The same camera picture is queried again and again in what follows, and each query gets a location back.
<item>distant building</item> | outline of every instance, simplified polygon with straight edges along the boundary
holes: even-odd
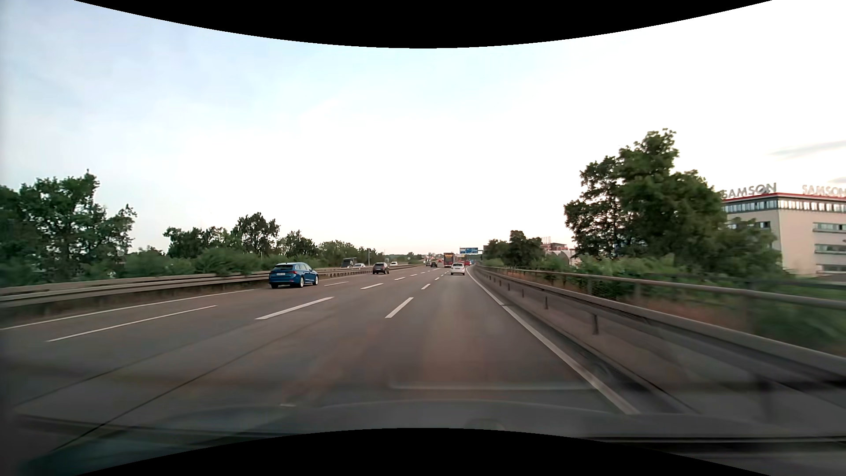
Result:
[[[846,274],[846,191],[806,186],[800,195],[775,192],[774,184],[759,188],[724,195],[728,219],[755,219],[757,226],[770,230],[776,236],[772,247],[782,253],[782,266],[791,273]]]

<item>dashed white line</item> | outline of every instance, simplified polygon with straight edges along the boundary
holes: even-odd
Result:
[[[117,327],[124,327],[125,325],[137,324],[137,323],[143,323],[143,322],[145,322],[145,321],[152,321],[153,319],[168,318],[168,317],[170,317],[170,316],[175,316],[175,315],[177,315],[177,314],[185,314],[185,313],[192,313],[192,312],[194,312],[194,311],[202,311],[203,309],[208,309],[209,307],[217,307],[217,304],[216,304],[216,305],[214,305],[214,306],[198,307],[198,308],[196,308],[196,309],[189,309],[188,311],[179,311],[178,313],[170,313],[170,314],[165,314],[165,315],[163,315],[163,316],[156,316],[155,318],[146,318],[146,319],[141,319],[141,320],[137,320],[137,321],[132,321],[131,323],[123,323],[123,324],[118,324],[118,325],[111,325],[111,326],[109,326],[109,327],[104,327],[104,328],[102,328],[102,329],[89,330],[89,331],[86,331],[86,332],[80,332],[80,333],[78,333],[78,334],[65,335],[64,337],[58,337],[57,339],[50,339],[50,340],[48,340],[47,342],[55,342],[55,341],[57,341],[57,340],[70,339],[71,337],[79,337],[80,335],[93,334],[93,333],[95,333],[95,332],[100,332],[100,331],[102,331],[102,330],[115,329],[115,328],[117,328]]]
[[[385,319],[390,319],[390,318],[392,318],[393,316],[395,316],[395,315],[399,312],[399,310],[400,310],[400,309],[402,309],[403,307],[405,307],[405,305],[406,305],[406,304],[408,304],[408,303],[409,303],[412,299],[414,299],[414,298],[413,298],[413,297],[410,297],[410,298],[406,299],[405,301],[403,301],[403,303],[402,303],[402,304],[400,304],[399,306],[397,306],[397,308],[396,308],[396,309],[392,310],[390,314],[388,314],[387,316],[385,316]]]
[[[278,311],[278,312],[275,312],[273,314],[267,314],[266,316],[261,316],[260,318],[255,318],[255,320],[261,321],[263,319],[274,318],[274,317],[281,315],[281,314],[290,313],[291,311],[296,311],[297,309],[302,309],[303,307],[308,307],[308,306],[311,306],[312,304],[317,304],[318,302],[328,301],[330,299],[333,299],[334,297],[335,296],[324,297],[323,299],[318,299],[317,301],[307,302],[306,304],[300,304],[299,306],[289,307],[288,309],[285,309],[283,311]]]

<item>dark car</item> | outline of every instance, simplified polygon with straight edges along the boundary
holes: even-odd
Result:
[[[273,267],[268,276],[270,287],[276,289],[279,285],[290,285],[301,288],[305,283],[317,286],[317,272],[306,263],[280,263]]]

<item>black border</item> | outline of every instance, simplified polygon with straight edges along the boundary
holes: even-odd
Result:
[[[766,1],[547,3],[543,7],[526,5],[525,8],[514,8],[507,3],[464,8],[452,4],[444,8],[437,4],[406,6],[396,3],[354,7],[342,3],[287,2],[180,5],[100,0],[80,3],[182,25],[293,42],[352,47],[456,48],[605,35],[719,14]]]

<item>cloud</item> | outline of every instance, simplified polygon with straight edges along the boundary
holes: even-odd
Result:
[[[819,142],[807,146],[786,147],[775,152],[770,152],[769,155],[774,155],[782,160],[789,160],[791,158],[813,155],[818,152],[834,151],[844,147],[846,147],[846,141]]]

